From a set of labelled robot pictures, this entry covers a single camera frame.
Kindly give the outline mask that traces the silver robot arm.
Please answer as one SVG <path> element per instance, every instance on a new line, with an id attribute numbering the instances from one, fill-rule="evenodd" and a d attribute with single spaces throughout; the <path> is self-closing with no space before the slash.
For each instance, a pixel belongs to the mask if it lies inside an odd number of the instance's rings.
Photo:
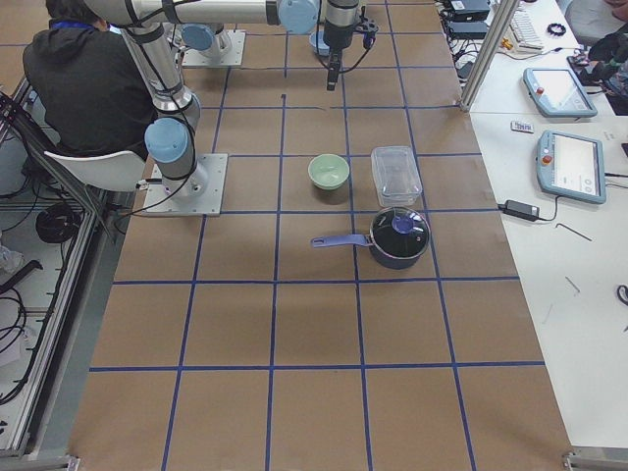
<path id="1" fill-rule="evenodd" d="M 342 53 L 354 35 L 362 34 L 363 47 L 370 50 L 378 31 L 356 1 L 329 1 L 324 7 L 316 1 L 90 1 L 87 6 L 121 30 L 151 94 L 158 118 L 147 128 L 144 142 L 173 201 L 200 196 L 213 179 L 195 150 L 200 104 L 183 83 L 165 24 L 267 24 L 295 34 L 321 26 L 323 42 L 330 49 L 323 65 L 328 90 L 335 89 L 346 71 Z"/>

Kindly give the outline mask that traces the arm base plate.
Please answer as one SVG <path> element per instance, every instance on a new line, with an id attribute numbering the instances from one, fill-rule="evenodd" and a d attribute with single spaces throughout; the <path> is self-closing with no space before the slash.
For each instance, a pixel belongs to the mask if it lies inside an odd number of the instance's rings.
<path id="1" fill-rule="evenodd" d="M 223 29 L 214 32 L 206 25 L 185 25 L 182 42 L 185 68 L 240 67 L 245 31 Z"/>
<path id="2" fill-rule="evenodd" d="M 196 155 L 196 169 L 186 183 L 162 177 L 157 164 L 152 168 L 152 183 L 146 190 L 143 213 L 147 216 L 219 216 L 228 168 L 226 153 Z"/>

